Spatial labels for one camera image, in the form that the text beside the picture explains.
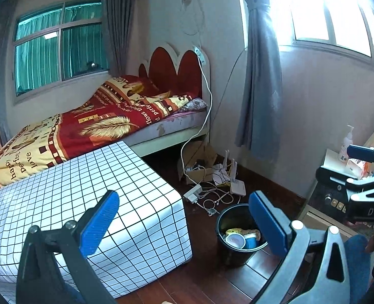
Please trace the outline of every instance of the cardboard box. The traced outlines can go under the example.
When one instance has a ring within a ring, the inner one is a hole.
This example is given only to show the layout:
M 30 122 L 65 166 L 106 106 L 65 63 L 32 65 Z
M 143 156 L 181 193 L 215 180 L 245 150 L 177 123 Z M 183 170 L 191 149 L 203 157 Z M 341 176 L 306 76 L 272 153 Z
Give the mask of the cardboard box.
M 183 150 L 185 168 L 192 168 L 195 166 L 197 160 L 203 160 L 205 169 L 189 170 L 186 171 L 186 174 L 196 183 L 200 183 L 202 181 L 212 181 L 212 166 L 214 165 L 217 156 L 217 153 L 208 143 L 202 144 L 202 141 L 188 143 Z M 181 158 L 178 159 L 177 171 L 178 178 L 181 180 L 184 176 Z M 186 183 L 194 184 L 190 179 L 188 179 L 188 177 L 186 177 Z

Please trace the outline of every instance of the power strip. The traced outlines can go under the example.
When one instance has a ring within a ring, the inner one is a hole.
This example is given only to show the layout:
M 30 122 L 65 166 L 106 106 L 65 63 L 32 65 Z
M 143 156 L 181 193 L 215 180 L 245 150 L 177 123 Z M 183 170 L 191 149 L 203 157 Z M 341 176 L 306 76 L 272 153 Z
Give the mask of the power strip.
M 196 203 L 198 201 L 198 195 L 202 192 L 202 187 L 200 184 L 194 186 L 191 190 L 184 194 L 184 198 L 191 203 Z

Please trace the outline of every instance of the blue cup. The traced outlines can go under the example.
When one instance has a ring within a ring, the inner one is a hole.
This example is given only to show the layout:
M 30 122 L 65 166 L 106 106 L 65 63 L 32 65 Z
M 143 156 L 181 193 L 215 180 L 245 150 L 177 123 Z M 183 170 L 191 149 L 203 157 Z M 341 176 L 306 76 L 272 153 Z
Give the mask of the blue cup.
M 243 249 L 254 249 L 257 247 L 256 234 L 250 233 L 243 236 L 246 240 L 245 246 Z

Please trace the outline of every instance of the green curtain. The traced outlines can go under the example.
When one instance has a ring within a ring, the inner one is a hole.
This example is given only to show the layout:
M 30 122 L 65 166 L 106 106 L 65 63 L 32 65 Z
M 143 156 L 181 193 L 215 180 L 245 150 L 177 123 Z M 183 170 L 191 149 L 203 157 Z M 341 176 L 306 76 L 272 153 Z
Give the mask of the green curtain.
M 91 62 L 108 69 L 101 24 L 65 29 L 62 36 L 63 79 L 90 72 Z
M 59 25 L 62 9 L 45 12 L 18 23 L 16 40 L 40 30 Z
M 59 80 L 58 38 L 44 36 L 25 42 L 15 49 L 17 95 Z
M 16 39 L 58 25 L 61 9 L 50 10 L 18 23 Z M 67 6 L 63 22 L 101 18 L 101 3 Z M 62 30 L 63 80 L 108 69 L 102 42 L 101 24 L 83 25 Z M 20 44 L 15 49 L 15 86 L 20 94 L 59 80 L 58 37 L 44 35 Z M 90 69 L 91 63 L 97 67 Z
M 101 18 L 101 2 L 66 7 L 63 22 L 70 23 L 93 18 Z

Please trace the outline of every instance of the bed frame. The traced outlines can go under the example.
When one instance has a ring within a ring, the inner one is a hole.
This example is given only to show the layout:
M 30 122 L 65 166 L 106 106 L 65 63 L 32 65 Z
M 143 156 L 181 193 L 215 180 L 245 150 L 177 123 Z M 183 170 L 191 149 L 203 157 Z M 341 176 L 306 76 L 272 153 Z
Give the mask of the bed frame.
M 205 64 L 202 70 L 211 88 L 211 75 L 209 59 L 205 52 L 201 50 Z M 139 66 L 139 76 L 149 77 L 159 89 L 164 91 L 169 89 L 169 85 L 176 83 L 181 92 L 199 91 L 199 96 L 210 104 L 210 95 L 198 64 L 197 55 L 192 50 L 177 53 L 169 44 L 163 44 L 155 49 L 149 61 L 144 61 Z M 199 137 L 209 133 L 210 120 L 208 119 L 203 130 L 196 135 L 201 126 L 191 127 L 171 134 L 166 134 L 139 144 L 131 146 L 131 149 L 139 155 L 145 156 L 167 147 L 186 142 L 192 136 Z

